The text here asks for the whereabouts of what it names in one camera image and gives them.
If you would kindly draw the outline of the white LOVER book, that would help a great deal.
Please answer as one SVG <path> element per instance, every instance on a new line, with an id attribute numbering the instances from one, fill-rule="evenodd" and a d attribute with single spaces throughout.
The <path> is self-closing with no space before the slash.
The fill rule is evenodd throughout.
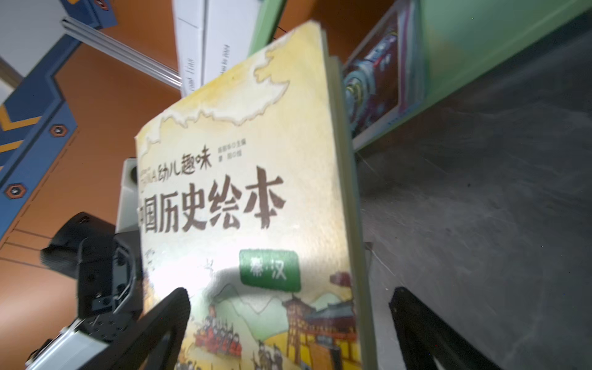
<path id="1" fill-rule="evenodd" d="M 203 58 L 205 84 L 248 58 L 261 4 L 257 0 L 206 2 Z"/>

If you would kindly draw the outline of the light blue book underneath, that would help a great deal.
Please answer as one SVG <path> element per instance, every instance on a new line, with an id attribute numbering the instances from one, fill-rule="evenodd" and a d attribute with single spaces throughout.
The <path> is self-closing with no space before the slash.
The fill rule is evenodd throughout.
<path id="1" fill-rule="evenodd" d="M 419 1 L 396 1 L 343 67 L 353 147 L 371 143 L 419 107 L 426 57 Z"/>

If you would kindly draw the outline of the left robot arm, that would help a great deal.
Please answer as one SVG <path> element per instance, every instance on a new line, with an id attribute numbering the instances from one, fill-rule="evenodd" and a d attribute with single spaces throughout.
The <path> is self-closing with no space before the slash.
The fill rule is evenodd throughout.
<path id="1" fill-rule="evenodd" d="M 77 283 L 77 316 L 35 350 L 27 369 L 78 369 L 134 327 L 143 311 L 140 232 L 84 212 L 41 251 L 41 262 Z"/>

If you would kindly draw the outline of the white book brown bars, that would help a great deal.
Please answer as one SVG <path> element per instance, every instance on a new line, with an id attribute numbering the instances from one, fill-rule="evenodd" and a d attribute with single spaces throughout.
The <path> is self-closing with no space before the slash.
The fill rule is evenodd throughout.
<path id="1" fill-rule="evenodd" d="M 202 86 L 205 1 L 172 1 L 181 95 Z"/>

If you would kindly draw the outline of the yellow Chinese history picture book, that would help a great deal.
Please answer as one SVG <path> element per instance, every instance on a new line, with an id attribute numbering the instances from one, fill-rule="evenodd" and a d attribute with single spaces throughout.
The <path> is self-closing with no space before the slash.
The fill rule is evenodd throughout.
<path id="1" fill-rule="evenodd" d="M 191 311 L 176 369 L 378 366 L 340 63 L 309 21 L 136 136 L 144 308 Z"/>

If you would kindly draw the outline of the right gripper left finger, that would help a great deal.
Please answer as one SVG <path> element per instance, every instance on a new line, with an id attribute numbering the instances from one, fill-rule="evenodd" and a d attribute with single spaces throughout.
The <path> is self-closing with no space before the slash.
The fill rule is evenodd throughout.
<path id="1" fill-rule="evenodd" d="M 137 325 L 98 353 L 82 369 L 174 369 L 180 354 L 191 304 L 177 288 Z"/>

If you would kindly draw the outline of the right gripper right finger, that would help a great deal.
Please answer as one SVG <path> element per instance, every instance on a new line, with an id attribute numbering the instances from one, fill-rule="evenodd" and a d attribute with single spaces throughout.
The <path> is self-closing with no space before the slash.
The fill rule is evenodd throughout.
<path id="1" fill-rule="evenodd" d="M 404 287 L 389 303 L 407 369 L 498 369 L 432 309 Z"/>

